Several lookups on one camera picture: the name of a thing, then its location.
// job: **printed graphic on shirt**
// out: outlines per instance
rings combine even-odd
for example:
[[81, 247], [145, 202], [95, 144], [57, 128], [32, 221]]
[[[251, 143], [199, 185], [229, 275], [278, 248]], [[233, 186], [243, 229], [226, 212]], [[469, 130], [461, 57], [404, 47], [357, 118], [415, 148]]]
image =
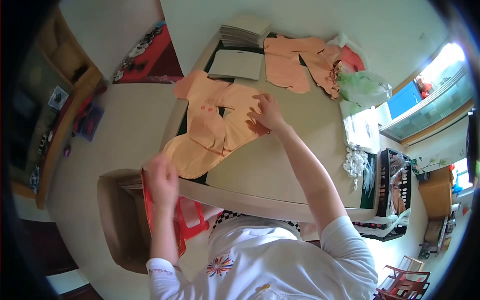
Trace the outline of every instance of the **printed graphic on shirt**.
[[233, 260], [230, 258], [230, 251], [218, 255], [214, 258], [207, 266], [207, 275], [208, 277], [213, 277], [215, 275], [222, 276], [223, 273], [228, 273], [232, 269]]
[[169, 270], [165, 270], [165, 269], [148, 269], [148, 277], [152, 277], [152, 274], [153, 273], [164, 273], [168, 276], [172, 276], [173, 275], [173, 272], [169, 271]]

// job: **green plastic bag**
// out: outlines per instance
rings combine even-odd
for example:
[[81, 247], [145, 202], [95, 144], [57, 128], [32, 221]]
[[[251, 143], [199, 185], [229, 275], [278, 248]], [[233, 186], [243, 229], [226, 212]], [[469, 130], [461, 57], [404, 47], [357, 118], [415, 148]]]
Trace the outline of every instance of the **green plastic bag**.
[[384, 103], [392, 97], [392, 87], [385, 79], [369, 71], [340, 72], [336, 79], [346, 100], [362, 109]]

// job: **wooden chair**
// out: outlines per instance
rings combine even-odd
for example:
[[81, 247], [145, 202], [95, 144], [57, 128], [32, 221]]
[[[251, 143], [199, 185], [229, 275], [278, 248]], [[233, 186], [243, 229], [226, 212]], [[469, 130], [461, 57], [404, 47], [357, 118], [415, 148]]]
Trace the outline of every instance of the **wooden chair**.
[[420, 272], [423, 269], [424, 265], [425, 265], [424, 262], [419, 261], [418, 259], [412, 258], [410, 256], [404, 255], [398, 267], [406, 271]]
[[[430, 272], [405, 271], [389, 265], [386, 268], [393, 270], [393, 275], [388, 276], [393, 279], [393, 283], [388, 289], [377, 288], [375, 299], [421, 299], [427, 291], [430, 283], [427, 282]], [[421, 281], [406, 279], [406, 275], [425, 275]]]

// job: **hand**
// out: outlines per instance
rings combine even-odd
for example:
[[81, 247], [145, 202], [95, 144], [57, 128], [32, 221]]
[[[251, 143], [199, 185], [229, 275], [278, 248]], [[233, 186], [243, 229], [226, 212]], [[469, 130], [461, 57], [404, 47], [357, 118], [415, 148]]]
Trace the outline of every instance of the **hand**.
[[258, 107], [261, 114], [257, 114], [252, 111], [247, 113], [247, 116], [260, 122], [263, 126], [272, 130], [278, 131], [282, 127], [285, 127], [287, 123], [283, 120], [282, 112], [280, 111], [280, 105], [276, 99], [269, 93], [253, 96], [254, 99], [260, 100]]
[[159, 153], [145, 165], [147, 182], [154, 202], [154, 213], [173, 214], [177, 205], [179, 179], [170, 158]]

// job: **orange cloth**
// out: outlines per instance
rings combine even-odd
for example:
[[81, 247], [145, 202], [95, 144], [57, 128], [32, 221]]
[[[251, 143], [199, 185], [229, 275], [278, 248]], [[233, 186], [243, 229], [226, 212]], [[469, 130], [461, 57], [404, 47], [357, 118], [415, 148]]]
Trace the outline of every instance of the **orange cloth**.
[[339, 46], [325, 47], [324, 41], [313, 36], [294, 39], [277, 35], [277, 38], [265, 39], [264, 52], [268, 82], [295, 93], [309, 92], [308, 78], [298, 57], [300, 54], [317, 85], [332, 99], [338, 97], [336, 76], [341, 66]]
[[[225, 157], [268, 129], [247, 116], [261, 113], [256, 89], [207, 78], [203, 71], [193, 71], [178, 81], [173, 89], [177, 98], [189, 101], [187, 133], [170, 140], [163, 151], [172, 158], [179, 176], [202, 176]], [[232, 110], [222, 118], [218, 107]]]

